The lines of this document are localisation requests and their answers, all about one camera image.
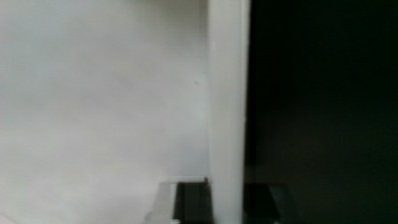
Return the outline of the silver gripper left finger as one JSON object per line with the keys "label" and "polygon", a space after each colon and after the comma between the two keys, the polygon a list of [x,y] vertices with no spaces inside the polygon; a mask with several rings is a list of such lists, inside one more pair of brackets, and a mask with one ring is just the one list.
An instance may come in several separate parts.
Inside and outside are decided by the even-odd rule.
{"label": "silver gripper left finger", "polygon": [[178,184],[203,181],[205,178],[202,176],[173,176],[161,183],[152,208],[152,224],[180,224],[173,218]]}

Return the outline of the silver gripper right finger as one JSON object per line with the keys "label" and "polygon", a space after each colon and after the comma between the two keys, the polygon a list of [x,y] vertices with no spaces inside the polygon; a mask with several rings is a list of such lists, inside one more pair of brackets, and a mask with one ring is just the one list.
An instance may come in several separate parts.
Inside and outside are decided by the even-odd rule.
{"label": "silver gripper right finger", "polygon": [[246,224],[301,224],[296,200],[283,184],[246,185],[244,216]]}

